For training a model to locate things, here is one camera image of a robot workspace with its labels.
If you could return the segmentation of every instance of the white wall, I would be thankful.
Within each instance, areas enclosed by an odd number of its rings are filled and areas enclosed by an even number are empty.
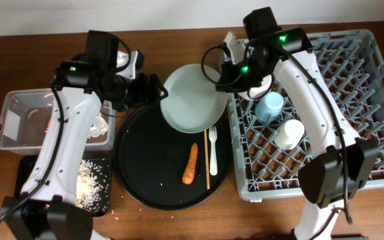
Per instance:
[[[278,24],[384,21],[384,0],[0,0],[0,35],[238,27],[266,6]]]

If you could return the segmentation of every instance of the gray dish rack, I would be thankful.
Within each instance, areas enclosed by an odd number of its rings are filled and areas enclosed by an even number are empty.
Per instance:
[[[343,114],[362,139],[379,141],[379,157],[365,189],[384,187],[384,62],[374,35],[368,30],[352,30],[307,36]],[[290,151],[274,144],[276,129],[288,119],[299,120],[299,116],[277,81],[272,91],[284,96],[284,106],[277,120],[269,124],[256,118],[257,102],[236,94],[228,97],[238,194],[246,201],[302,196],[297,173],[313,159],[306,135]]]

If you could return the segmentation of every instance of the blue cup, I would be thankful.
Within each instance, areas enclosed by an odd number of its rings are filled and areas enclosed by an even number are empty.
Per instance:
[[[276,120],[284,104],[284,98],[281,94],[277,92],[270,92],[264,96],[260,102],[257,104],[254,112],[256,117],[262,121],[266,122],[270,117]]]

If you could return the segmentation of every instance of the brown table surface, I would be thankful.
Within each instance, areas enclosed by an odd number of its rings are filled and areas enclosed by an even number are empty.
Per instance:
[[[384,22],[303,25],[308,33],[349,29],[371,30],[384,58]],[[166,79],[178,67],[199,63],[208,48],[222,42],[227,31],[245,38],[243,28],[116,33],[130,48],[145,54],[144,71]],[[5,95],[12,90],[46,88],[60,62],[85,48],[86,33],[0,37],[0,112]],[[208,58],[217,64],[217,54]],[[0,151],[0,206],[11,196],[17,164],[22,156]],[[113,176],[110,210],[94,219],[94,228],[116,239],[248,239],[288,233],[298,224],[303,197],[249,203],[237,193],[233,169],[219,190],[198,206],[181,211],[162,211],[134,200]],[[350,203],[354,225],[344,215],[333,234],[361,233],[384,239],[384,189],[360,191]],[[0,239],[13,236],[2,224]]]

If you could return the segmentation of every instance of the fork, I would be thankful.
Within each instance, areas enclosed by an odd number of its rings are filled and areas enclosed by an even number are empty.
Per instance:
[[[211,142],[211,156],[210,156],[210,174],[217,175],[217,158],[216,158],[216,140],[217,128],[212,126],[209,129],[208,138]]]

